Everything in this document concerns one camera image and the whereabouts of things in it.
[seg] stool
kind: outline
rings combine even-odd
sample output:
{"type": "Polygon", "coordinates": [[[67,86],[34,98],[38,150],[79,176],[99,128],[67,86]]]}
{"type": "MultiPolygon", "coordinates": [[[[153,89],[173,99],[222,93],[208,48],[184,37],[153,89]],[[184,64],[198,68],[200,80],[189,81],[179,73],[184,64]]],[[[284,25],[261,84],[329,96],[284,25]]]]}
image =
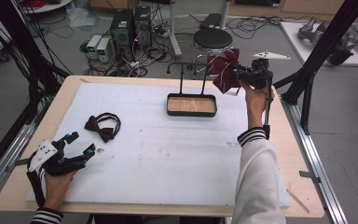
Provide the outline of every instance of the stool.
{"type": "MultiPolygon", "coordinates": [[[[204,28],[194,34],[193,43],[196,48],[205,50],[207,52],[206,56],[208,57],[211,54],[220,53],[226,49],[230,49],[232,46],[232,36],[224,30],[204,28]]],[[[204,54],[197,56],[197,58],[193,60],[193,63],[201,56],[204,56],[204,54]]]]}

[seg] red bow tie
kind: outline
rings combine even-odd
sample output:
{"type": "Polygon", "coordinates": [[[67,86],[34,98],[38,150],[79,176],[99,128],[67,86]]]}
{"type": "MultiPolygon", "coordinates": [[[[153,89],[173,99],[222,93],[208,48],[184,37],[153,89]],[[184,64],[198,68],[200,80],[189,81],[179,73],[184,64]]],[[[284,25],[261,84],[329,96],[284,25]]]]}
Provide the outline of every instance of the red bow tie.
{"type": "Polygon", "coordinates": [[[98,133],[103,141],[107,143],[109,140],[113,140],[120,130],[121,121],[115,114],[103,113],[98,117],[91,116],[84,126],[85,129],[98,133]],[[108,119],[113,119],[117,122],[116,128],[100,128],[98,125],[99,122],[105,121],[108,119]]]}
{"type": "Polygon", "coordinates": [[[240,87],[238,80],[231,75],[232,65],[238,64],[240,57],[239,49],[228,49],[225,51],[226,57],[222,56],[208,56],[208,67],[211,70],[208,72],[210,75],[218,75],[213,84],[222,92],[226,93],[231,88],[240,87]]]}

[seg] white paper sheet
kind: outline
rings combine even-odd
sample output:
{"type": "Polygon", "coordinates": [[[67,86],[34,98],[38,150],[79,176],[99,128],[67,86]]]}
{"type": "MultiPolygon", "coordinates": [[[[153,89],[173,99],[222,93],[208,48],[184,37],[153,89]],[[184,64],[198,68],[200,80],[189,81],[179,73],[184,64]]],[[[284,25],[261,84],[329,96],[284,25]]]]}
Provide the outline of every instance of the white paper sheet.
{"type": "MultiPolygon", "coordinates": [[[[247,129],[244,91],[216,97],[213,118],[172,117],[167,95],[179,88],[84,83],[77,91],[54,138],[78,132],[65,157],[80,155],[91,143],[100,153],[80,170],[67,202],[234,205],[241,146],[237,137],[247,129]],[[117,137],[105,143],[84,129],[89,117],[104,112],[121,119],[117,137]]],[[[200,89],[184,89],[200,93],[200,89]]],[[[104,121],[100,127],[114,127],[104,121]]],[[[284,183],[282,202],[288,206],[284,183]]],[[[30,193],[28,200],[33,199],[30,193]]]]}

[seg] floor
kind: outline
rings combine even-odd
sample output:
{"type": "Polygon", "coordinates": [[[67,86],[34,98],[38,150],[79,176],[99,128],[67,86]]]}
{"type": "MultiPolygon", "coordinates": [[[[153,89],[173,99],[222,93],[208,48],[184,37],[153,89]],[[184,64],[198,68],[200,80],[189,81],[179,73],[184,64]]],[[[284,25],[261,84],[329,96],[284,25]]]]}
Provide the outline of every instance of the floor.
{"type": "MultiPolygon", "coordinates": [[[[96,18],[93,27],[69,28],[68,18],[63,10],[57,10],[41,16],[41,22],[52,29],[46,40],[62,62],[74,74],[81,75],[87,67],[86,57],[79,51],[79,46],[89,40],[93,34],[104,34],[111,22],[109,15],[96,18]]],[[[183,24],[182,33],[194,33],[198,23],[191,17],[177,20],[183,24]]],[[[238,33],[242,37],[251,34],[238,33]]],[[[302,62],[280,28],[266,26],[259,29],[251,39],[242,39],[234,34],[234,47],[241,51],[240,63],[250,64],[252,54],[268,50],[283,55],[290,55],[290,61],[270,60],[269,69],[274,72],[274,81],[292,75],[302,62]]],[[[198,54],[191,46],[190,35],[179,35],[179,45],[184,53],[182,61],[187,61],[198,54]]],[[[35,42],[43,49],[40,39],[35,42]]],[[[179,68],[173,68],[168,75],[167,63],[154,63],[147,67],[144,78],[162,77],[179,78],[179,68]]],[[[185,78],[192,78],[190,71],[185,78]]],[[[288,86],[278,89],[284,93],[288,86]]],[[[302,106],[302,97],[298,106],[302,106]]],[[[28,102],[28,83],[21,75],[13,61],[0,62],[0,141],[19,116],[28,102]]],[[[358,67],[322,66],[315,80],[310,108],[310,135],[318,149],[324,168],[342,206],[349,223],[358,223],[358,67]]],[[[27,223],[33,213],[0,212],[0,223],[27,223]]],[[[86,223],[87,214],[66,214],[63,223],[86,223]]],[[[177,217],[152,219],[148,223],[178,223],[177,217]]],[[[287,218],[287,223],[332,223],[329,216],[322,218],[287,218]]]]}

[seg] bow tie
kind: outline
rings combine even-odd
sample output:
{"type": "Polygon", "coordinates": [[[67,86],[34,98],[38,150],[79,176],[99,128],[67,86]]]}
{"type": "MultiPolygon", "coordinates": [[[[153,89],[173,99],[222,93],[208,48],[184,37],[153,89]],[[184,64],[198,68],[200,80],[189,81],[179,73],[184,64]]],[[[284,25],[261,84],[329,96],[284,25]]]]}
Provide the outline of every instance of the bow tie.
{"type": "Polygon", "coordinates": [[[109,140],[113,140],[120,130],[121,121],[115,114],[103,113],[98,117],[91,116],[84,126],[85,129],[98,133],[103,141],[107,143],[109,140]],[[113,119],[117,122],[116,128],[100,128],[98,123],[108,119],[113,119]]]}

